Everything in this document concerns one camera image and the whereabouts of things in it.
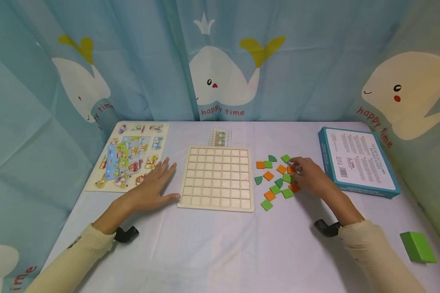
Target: right hand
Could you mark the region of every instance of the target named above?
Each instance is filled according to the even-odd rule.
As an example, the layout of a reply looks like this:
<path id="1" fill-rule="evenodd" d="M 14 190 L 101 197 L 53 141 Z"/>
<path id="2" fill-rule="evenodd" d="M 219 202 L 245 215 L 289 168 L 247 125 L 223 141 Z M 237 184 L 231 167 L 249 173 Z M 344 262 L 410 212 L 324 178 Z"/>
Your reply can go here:
<path id="1" fill-rule="evenodd" d="M 339 191 L 337 186 L 329 179 L 321 167 L 309 157 L 293 157 L 290 161 L 299 171 L 299 173 L 291 173 L 291 175 L 301 188 L 306 189 L 320 198 L 323 198 L 330 192 Z"/>

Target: white tablecloth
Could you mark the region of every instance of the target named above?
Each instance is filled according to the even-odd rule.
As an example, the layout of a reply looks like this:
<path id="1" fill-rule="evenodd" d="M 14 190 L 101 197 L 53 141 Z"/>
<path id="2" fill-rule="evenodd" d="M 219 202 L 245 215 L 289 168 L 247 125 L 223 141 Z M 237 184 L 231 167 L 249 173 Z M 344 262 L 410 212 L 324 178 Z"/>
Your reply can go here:
<path id="1" fill-rule="evenodd" d="M 248 147 L 252 159 L 283 154 L 310 157 L 322 166 L 318 131 L 323 127 L 368 131 L 358 122 L 172 122 L 164 156 L 178 163 L 166 193 L 180 192 L 186 150 L 207 145 L 211 129 L 232 129 L 232 146 Z M 253 167 L 254 176 L 264 170 Z M 427 292 L 440 293 L 440 238 L 400 181 L 403 193 L 392 200 L 348 192 L 367 218 L 381 225 L 391 246 Z M 369 292 L 356 262 L 338 237 L 325 238 L 313 227 L 335 217 L 323 203 L 303 191 L 278 197 L 265 212 L 260 203 L 270 184 L 254 188 L 255 212 L 179 209 L 176 204 L 140 213 L 124 224 L 140 235 L 115 248 L 88 274 L 81 292 Z M 121 194 L 82 192 L 47 266 L 80 232 Z M 438 263 L 412 263 L 399 234 L 423 232 Z"/>

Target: wooden grid board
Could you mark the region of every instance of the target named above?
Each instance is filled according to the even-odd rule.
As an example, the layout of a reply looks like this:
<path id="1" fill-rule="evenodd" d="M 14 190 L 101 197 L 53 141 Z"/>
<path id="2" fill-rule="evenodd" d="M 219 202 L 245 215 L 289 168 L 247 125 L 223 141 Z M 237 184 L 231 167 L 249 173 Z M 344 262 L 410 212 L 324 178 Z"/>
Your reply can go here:
<path id="1" fill-rule="evenodd" d="M 191 146 L 178 207 L 254 212 L 251 171 L 249 149 Z"/>

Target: orange wooden block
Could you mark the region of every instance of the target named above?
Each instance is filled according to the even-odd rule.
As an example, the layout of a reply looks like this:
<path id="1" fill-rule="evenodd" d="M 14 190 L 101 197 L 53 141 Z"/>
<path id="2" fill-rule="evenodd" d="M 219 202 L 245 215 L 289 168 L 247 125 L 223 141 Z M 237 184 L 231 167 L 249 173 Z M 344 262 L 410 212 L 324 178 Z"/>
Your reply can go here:
<path id="1" fill-rule="evenodd" d="M 264 178 L 267 179 L 267 181 L 272 180 L 272 178 L 274 178 L 274 175 L 272 173 L 270 173 L 269 171 L 267 171 L 266 173 L 264 173 Z"/>
<path id="2" fill-rule="evenodd" d="M 290 173 L 292 173 L 292 172 L 296 172 L 296 171 L 297 171 L 297 169 L 296 169 L 295 167 L 287 166 L 287 173 L 288 173 L 288 174 L 290 174 Z"/>
<path id="3" fill-rule="evenodd" d="M 256 168 L 257 169 L 266 169 L 266 165 L 264 162 L 256 162 Z"/>
<path id="4" fill-rule="evenodd" d="M 300 185 L 298 185 L 296 182 L 293 182 L 291 185 L 288 186 L 292 192 L 298 192 L 300 191 Z"/>
<path id="5" fill-rule="evenodd" d="M 277 168 L 277 170 L 278 170 L 280 173 L 282 173 L 282 174 L 284 174 L 285 172 L 287 172 L 287 168 L 285 168 L 285 167 L 282 166 L 282 165 L 279 165 L 279 167 Z"/>
<path id="6" fill-rule="evenodd" d="M 267 198 L 268 201 L 272 201 L 275 198 L 275 194 L 272 191 L 267 191 L 264 193 L 264 196 Z"/>

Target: blue curtain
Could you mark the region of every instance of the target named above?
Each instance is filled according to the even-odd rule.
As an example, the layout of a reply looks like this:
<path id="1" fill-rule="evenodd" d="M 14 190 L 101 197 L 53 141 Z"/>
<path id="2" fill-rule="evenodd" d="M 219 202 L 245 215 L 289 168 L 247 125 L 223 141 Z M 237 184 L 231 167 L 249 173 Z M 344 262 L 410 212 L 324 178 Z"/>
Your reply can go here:
<path id="1" fill-rule="evenodd" d="M 0 292 L 120 120 L 362 121 L 440 233 L 440 0 L 0 0 Z"/>

